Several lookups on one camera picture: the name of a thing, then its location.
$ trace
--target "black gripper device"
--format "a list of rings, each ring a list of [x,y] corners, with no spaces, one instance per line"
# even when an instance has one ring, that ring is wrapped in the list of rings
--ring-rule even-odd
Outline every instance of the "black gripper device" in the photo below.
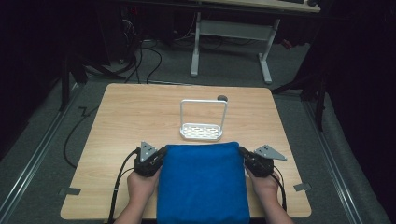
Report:
[[[274,160],[266,159],[244,147],[239,147],[239,153],[245,159],[245,165],[256,177],[267,177],[274,172]]]
[[[137,150],[137,156],[134,159],[134,171],[144,177],[154,176],[163,165],[163,159],[166,155],[166,147],[156,151],[145,161],[141,161],[141,148]]]

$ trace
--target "person's arm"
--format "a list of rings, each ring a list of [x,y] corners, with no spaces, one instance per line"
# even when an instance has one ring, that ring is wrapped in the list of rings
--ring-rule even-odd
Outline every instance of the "person's arm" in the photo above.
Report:
[[[115,224],[138,224],[142,221],[146,204],[154,192],[160,170],[152,177],[143,177],[135,172],[128,176],[129,202]]]
[[[254,192],[256,192],[264,209],[265,219],[268,224],[289,224],[293,223],[289,215],[282,208],[277,200],[277,190],[279,185],[270,175],[267,177],[256,177],[246,168],[247,174],[253,183]]]

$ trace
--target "blue cloth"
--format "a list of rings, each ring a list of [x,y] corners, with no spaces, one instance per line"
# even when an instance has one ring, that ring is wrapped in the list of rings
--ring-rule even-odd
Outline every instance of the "blue cloth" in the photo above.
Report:
[[[158,191],[159,224],[249,223],[238,143],[166,147]]]

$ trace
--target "gray carpet floor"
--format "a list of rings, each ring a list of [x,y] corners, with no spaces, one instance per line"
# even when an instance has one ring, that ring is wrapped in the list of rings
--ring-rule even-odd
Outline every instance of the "gray carpet floor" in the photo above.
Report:
[[[274,82],[272,85],[266,85],[263,82],[257,54],[251,53],[252,50],[260,49],[256,46],[260,43],[243,46],[228,43],[221,45],[220,48],[213,43],[207,46],[203,44],[204,48],[216,47],[216,49],[202,49],[198,77],[190,77],[192,46],[181,46],[181,44],[188,45],[189,43],[189,41],[178,42],[173,47],[150,41],[144,43],[144,47],[161,53],[161,65],[150,77],[150,83],[173,82],[274,89],[293,80],[302,59],[309,50],[308,45],[291,50],[274,45],[268,57]],[[140,82],[146,82],[148,74],[160,61],[160,56],[150,49],[142,50],[143,60],[138,70]],[[109,68],[117,70],[121,66],[113,64]],[[81,107],[87,107],[87,111],[90,111],[98,106],[106,85],[111,82],[116,81],[102,76],[90,76],[85,86],[79,86],[73,91],[76,98],[70,105],[60,128],[53,136],[44,160],[22,194],[8,223],[103,223],[103,220],[63,220],[60,217],[60,211],[64,196],[59,195],[59,190],[69,187],[75,171],[65,162],[63,156],[67,136],[82,119]],[[130,83],[137,82],[137,76],[134,75],[130,79]],[[307,192],[312,215],[295,218],[294,221],[296,223],[350,223],[326,165],[318,132],[312,124],[312,117],[306,111],[307,103],[301,102],[298,91],[286,91],[275,95],[274,98],[302,180],[312,187]],[[46,130],[58,114],[61,105],[60,99],[61,85],[58,83],[47,100],[30,118],[29,125],[14,147],[1,161],[1,202],[6,200],[24,167],[35,153]],[[66,151],[68,158],[74,164],[78,164],[94,117],[95,113],[92,113],[85,118],[70,136]],[[362,223],[390,223],[350,152],[328,97],[326,98],[323,125],[324,132],[322,134],[325,136],[350,189]]]

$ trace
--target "dark background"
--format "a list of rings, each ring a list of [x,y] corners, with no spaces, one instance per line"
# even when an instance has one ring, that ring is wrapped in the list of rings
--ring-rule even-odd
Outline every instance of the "dark background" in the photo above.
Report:
[[[395,1],[337,0],[321,1],[320,5],[322,14],[348,16],[352,21],[342,26],[329,23],[317,34],[315,22],[283,20],[276,43],[287,39],[292,45],[315,44],[314,56],[304,62],[309,73],[317,72],[320,61],[337,48],[327,92],[355,157],[389,218],[396,222],[392,211],[396,202],[392,158],[396,144]],[[122,59],[126,48],[114,6],[20,0],[2,2],[0,8],[3,158],[59,80],[67,50],[108,64]],[[139,11],[138,16],[143,16],[142,26],[148,35],[172,44],[173,30],[180,34],[188,31],[190,23],[186,21],[192,13],[157,9]]]

